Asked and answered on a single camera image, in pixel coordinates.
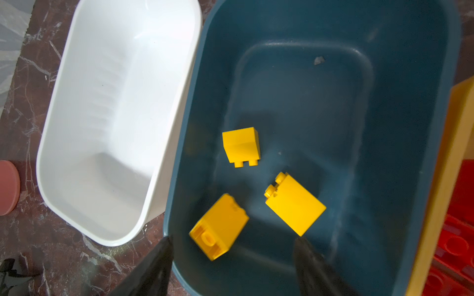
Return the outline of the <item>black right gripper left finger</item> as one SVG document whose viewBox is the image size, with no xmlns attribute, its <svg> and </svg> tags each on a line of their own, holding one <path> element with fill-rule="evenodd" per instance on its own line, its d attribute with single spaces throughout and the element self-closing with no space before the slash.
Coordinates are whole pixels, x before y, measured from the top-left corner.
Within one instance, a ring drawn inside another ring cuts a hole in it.
<svg viewBox="0 0 474 296">
<path fill-rule="evenodd" d="M 174 242 L 163 237 L 109 296 L 166 296 L 174 261 Z"/>
</svg>

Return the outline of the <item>red lego brick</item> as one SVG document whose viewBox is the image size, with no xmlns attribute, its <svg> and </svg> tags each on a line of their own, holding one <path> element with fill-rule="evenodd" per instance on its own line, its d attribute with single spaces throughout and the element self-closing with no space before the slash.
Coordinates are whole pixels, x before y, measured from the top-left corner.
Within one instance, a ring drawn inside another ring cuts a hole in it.
<svg viewBox="0 0 474 296">
<path fill-rule="evenodd" d="M 474 225 L 474 161 L 462 162 L 448 213 L 458 220 Z"/>
<path fill-rule="evenodd" d="M 423 296 L 472 296 L 468 287 L 463 286 L 443 271 L 432 266 L 428 272 Z"/>
<path fill-rule="evenodd" d="M 474 283 L 474 227 L 447 214 L 434 259 Z"/>
</svg>

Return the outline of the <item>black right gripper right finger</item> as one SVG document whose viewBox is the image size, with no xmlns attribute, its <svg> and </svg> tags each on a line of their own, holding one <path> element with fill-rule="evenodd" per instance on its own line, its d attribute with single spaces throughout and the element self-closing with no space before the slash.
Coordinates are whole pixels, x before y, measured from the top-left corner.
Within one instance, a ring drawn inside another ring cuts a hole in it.
<svg viewBox="0 0 474 296">
<path fill-rule="evenodd" d="M 295 240 L 293 261 L 302 296 L 358 296 L 329 265 L 324 256 L 303 237 Z"/>
</svg>

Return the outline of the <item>small yellow lego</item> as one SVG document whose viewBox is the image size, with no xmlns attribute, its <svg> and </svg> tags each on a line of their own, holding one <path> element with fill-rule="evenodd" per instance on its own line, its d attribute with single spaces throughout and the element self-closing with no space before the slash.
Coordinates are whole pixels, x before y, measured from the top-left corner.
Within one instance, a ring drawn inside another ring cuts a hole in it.
<svg viewBox="0 0 474 296">
<path fill-rule="evenodd" d="M 235 168 L 244 167 L 245 162 L 248 162 L 251 167 L 258 166 L 259 134 L 254 127 L 223 132 L 222 138 L 228 161 L 234 164 Z"/>
</svg>

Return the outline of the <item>yellow lego brick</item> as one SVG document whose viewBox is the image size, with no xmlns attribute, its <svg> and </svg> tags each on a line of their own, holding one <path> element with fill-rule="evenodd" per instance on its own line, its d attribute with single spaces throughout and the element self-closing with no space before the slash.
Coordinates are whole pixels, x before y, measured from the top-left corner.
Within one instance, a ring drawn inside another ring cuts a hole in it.
<svg viewBox="0 0 474 296">
<path fill-rule="evenodd" d="M 246 211 L 229 195 L 222 195 L 189 232 L 210 261 L 227 253 L 249 221 Z"/>
<path fill-rule="evenodd" d="M 265 190 L 266 205 L 303 236 L 327 207 L 288 173 L 280 172 Z"/>
</svg>

